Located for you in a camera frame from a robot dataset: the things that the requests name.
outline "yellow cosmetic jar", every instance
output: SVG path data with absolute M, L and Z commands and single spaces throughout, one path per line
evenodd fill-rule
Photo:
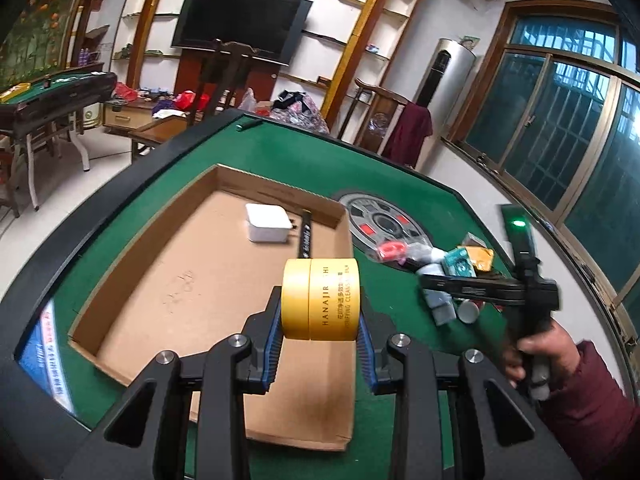
M 353 341 L 360 319 L 360 275 L 353 258 L 288 260 L 282 279 L 288 339 Z

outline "maroon jacket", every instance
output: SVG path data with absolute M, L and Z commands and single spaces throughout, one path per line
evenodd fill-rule
M 382 156 L 390 160 L 415 167 L 424 143 L 424 138 L 433 134 L 431 128 L 431 114 L 427 108 L 414 103 L 404 107 L 398 124 L 386 142 Z
M 640 478 L 640 408 L 611 377 L 593 343 L 578 345 L 575 374 L 542 404 L 542 419 L 585 479 Z

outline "white bottle cap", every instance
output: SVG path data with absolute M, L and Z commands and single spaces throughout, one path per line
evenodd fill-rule
M 475 323 L 480 316 L 480 309 L 471 300 L 464 300 L 458 306 L 458 319 L 466 324 Z

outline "red bag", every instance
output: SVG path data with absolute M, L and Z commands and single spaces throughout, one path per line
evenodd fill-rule
M 192 92 L 191 90 L 185 90 L 184 92 L 179 94 L 177 98 L 175 98 L 175 106 L 178 108 L 178 110 L 185 111 L 191 107 L 195 98 L 195 92 Z M 210 99 L 211 97 L 209 95 L 202 94 L 202 96 L 200 97 L 200 103 L 198 104 L 199 112 L 203 111 L 207 107 Z
M 138 92 L 136 92 L 133 88 L 129 88 L 127 85 L 121 83 L 120 81 L 116 83 L 114 93 L 118 97 L 122 97 L 128 103 L 135 101 L 138 98 Z

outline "black tv screen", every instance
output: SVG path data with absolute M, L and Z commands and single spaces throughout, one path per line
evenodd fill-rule
M 288 64 L 311 0 L 184 0 L 172 46 L 212 50 L 212 42 L 258 48 L 257 57 Z

